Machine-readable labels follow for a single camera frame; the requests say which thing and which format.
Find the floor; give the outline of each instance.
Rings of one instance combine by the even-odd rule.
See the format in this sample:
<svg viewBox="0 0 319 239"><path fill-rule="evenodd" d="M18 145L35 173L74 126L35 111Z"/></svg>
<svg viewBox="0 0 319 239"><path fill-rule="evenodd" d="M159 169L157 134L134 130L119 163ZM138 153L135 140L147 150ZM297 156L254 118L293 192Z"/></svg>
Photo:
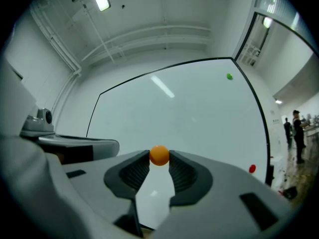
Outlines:
<svg viewBox="0 0 319 239"><path fill-rule="evenodd" d="M319 167L319 137L318 134L313 137L305 139L306 148L303 151L303 164L296 164L296 144L288 153L287 170L285 174L285 181L281 189L288 189L296 186L297 196L291 199L293 208L303 203L307 195L311 192L315 182L315 177Z"/></svg>

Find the white ceiling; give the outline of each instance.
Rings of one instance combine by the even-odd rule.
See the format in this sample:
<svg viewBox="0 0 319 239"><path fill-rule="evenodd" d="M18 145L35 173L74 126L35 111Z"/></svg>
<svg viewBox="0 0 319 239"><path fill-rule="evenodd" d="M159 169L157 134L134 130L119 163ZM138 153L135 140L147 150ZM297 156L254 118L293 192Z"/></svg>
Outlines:
<svg viewBox="0 0 319 239"><path fill-rule="evenodd" d="M38 0L48 25L85 66L152 49L205 50L222 29L212 21L229 0L110 0L99 11L95 0L83 0L105 42L102 45L81 1Z"/></svg>
<svg viewBox="0 0 319 239"><path fill-rule="evenodd" d="M283 101L281 114L289 114L319 92L319 58L313 54L294 78L274 98Z"/></svg>

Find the person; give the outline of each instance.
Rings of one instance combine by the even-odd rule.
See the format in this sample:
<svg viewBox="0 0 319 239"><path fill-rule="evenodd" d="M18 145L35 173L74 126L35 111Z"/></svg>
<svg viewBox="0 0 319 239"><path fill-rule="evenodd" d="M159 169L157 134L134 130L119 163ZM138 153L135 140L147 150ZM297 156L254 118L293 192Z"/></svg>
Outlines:
<svg viewBox="0 0 319 239"><path fill-rule="evenodd" d="M293 131L294 131L294 139L297 145L297 164L304 163L304 160L301 158L301 154L303 152L303 148L305 148L304 144L304 130L303 127L307 126L308 124L302 123L299 119L299 111L293 111Z"/></svg>
<svg viewBox="0 0 319 239"><path fill-rule="evenodd" d="M287 138L287 144L288 144L288 149L291 149L291 144L292 144L292 139L291 139L291 124L288 122L288 118L285 118L286 123L284 124L285 128L285 133L286 133L286 138Z"/></svg>

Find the ping pong ball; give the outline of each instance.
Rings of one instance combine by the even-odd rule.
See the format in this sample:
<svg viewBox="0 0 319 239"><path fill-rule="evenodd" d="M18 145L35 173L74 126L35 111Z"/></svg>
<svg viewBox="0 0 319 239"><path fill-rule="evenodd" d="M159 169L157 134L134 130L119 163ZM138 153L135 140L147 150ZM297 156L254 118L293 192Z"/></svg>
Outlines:
<svg viewBox="0 0 319 239"><path fill-rule="evenodd" d="M154 165L165 165L169 161L169 151L165 146L157 145L150 150L150 160Z"/></svg>

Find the black rubber pad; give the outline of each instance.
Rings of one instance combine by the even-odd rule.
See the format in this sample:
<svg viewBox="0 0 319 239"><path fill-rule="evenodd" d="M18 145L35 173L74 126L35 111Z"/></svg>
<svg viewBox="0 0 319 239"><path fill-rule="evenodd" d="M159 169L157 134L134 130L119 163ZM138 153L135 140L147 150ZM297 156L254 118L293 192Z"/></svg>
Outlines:
<svg viewBox="0 0 319 239"><path fill-rule="evenodd" d="M269 228L278 221L277 217L272 214L254 193L241 195L240 199L246 205L261 230Z"/></svg>
<svg viewBox="0 0 319 239"><path fill-rule="evenodd" d="M135 200L150 171L149 152L145 150L106 171L104 183L115 196Z"/></svg>
<svg viewBox="0 0 319 239"><path fill-rule="evenodd" d="M80 176L82 174L86 174L86 172L84 172L83 170L76 170L76 171L72 171L72 172L68 172L66 173L66 176L71 179L77 176Z"/></svg>
<svg viewBox="0 0 319 239"><path fill-rule="evenodd" d="M213 177L206 167L174 150L169 151L169 173L175 189L170 206L196 204L213 184Z"/></svg>

